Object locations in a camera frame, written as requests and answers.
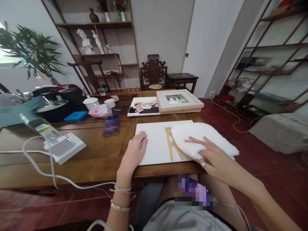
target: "hand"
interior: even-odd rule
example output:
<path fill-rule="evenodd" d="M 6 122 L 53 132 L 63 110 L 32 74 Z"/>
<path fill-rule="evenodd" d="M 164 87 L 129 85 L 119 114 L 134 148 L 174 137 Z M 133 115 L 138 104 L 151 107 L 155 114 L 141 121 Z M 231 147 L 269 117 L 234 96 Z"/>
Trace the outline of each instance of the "hand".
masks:
<path fill-rule="evenodd" d="M 197 140 L 191 136 L 189 139 L 190 141 L 185 140 L 185 142 L 198 143 L 206 147 L 206 150 L 201 150 L 198 153 L 208 161 L 204 159 L 195 161 L 201 165 L 205 163 L 204 169 L 208 174 L 244 193 L 247 192 L 249 188 L 252 189 L 256 184 L 262 185 L 261 181 L 247 172 L 205 136 L 203 139 L 206 142 Z"/>
<path fill-rule="evenodd" d="M 121 161 L 118 172 L 124 173 L 126 175 L 132 176 L 136 167 L 142 161 L 148 139 L 145 139 L 147 134 L 144 131 L 141 131 L 138 135 L 134 136 L 129 142 L 126 152 Z M 142 147 L 140 148 L 140 143 L 144 139 Z"/>

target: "wooden table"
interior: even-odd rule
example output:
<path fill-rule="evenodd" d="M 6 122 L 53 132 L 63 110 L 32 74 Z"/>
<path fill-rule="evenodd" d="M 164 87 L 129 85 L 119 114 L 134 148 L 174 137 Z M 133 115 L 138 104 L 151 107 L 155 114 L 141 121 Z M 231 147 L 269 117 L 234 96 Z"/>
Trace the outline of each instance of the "wooden table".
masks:
<path fill-rule="evenodd" d="M 178 73 L 178 74 L 168 74 L 170 81 L 171 81 L 171 87 L 172 89 L 187 89 L 186 84 L 192 83 L 192 89 L 189 90 L 192 94 L 195 91 L 197 79 L 199 77 L 189 74 L 189 73 Z M 184 87 L 176 87 L 176 84 L 184 84 Z"/>
<path fill-rule="evenodd" d="M 193 120 L 203 122 L 196 113 L 127 117 L 133 97 L 156 96 L 155 91 L 120 92 L 116 103 L 120 112 L 120 132 L 116 136 L 101 137 L 102 119 L 85 118 L 80 122 L 53 123 L 62 134 L 73 132 L 87 146 L 62 165 L 55 164 L 55 172 L 70 178 L 79 185 L 92 185 L 114 181 L 128 142 L 135 134 L 136 124 L 166 121 Z M 109 96 L 100 96 L 100 101 Z M 23 143 L 38 134 L 22 124 L 3 128 L 0 131 L 0 150 L 21 150 Z M 27 150 L 44 150 L 43 139 L 37 138 L 27 145 Z M 51 173 L 49 156 L 31 153 L 43 172 Z M 141 166 L 134 172 L 134 179 L 162 178 L 175 173 L 201 173 L 204 170 L 194 161 Z M 62 188 L 69 187 L 64 180 L 57 179 Z M 37 190 L 52 187 L 51 177 L 38 174 L 23 153 L 0 154 L 0 189 Z"/>

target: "phone screen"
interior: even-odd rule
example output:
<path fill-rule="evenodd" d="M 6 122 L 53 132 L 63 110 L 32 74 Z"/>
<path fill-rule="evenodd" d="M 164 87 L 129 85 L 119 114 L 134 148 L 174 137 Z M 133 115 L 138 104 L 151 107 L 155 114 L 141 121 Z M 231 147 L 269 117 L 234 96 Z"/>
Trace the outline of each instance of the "phone screen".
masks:
<path fill-rule="evenodd" d="M 213 210 L 216 199 L 209 187 L 186 174 L 175 175 L 175 206 L 177 210 Z"/>
<path fill-rule="evenodd" d="M 113 114 L 107 116 L 105 119 L 103 119 L 102 126 L 103 126 L 103 131 L 102 131 L 103 137 L 118 134 L 120 129 L 120 115 Z"/>

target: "pink bag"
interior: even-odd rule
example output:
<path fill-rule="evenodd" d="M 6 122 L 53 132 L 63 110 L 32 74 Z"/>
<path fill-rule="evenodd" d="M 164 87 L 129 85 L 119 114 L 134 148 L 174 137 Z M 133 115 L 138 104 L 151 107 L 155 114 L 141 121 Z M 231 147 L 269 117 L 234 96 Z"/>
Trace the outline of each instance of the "pink bag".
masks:
<path fill-rule="evenodd" d="M 106 104 L 101 104 L 92 107 L 89 111 L 89 115 L 96 118 L 110 116 L 112 115 L 112 110 Z"/>

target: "blue box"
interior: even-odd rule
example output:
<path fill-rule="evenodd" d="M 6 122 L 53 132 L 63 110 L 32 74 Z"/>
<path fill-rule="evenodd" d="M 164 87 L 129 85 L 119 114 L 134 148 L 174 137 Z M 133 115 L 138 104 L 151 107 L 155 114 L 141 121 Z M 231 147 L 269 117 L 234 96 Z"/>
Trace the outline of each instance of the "blue box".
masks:
<path fill-rule="evenodd" d="M 73 112 L 68 117 L 64 119 L 65 122 L 75 122 L 75 121 L 81 121 L 84 117 L 86 117 L 88 113 L 87 112 Z"/>

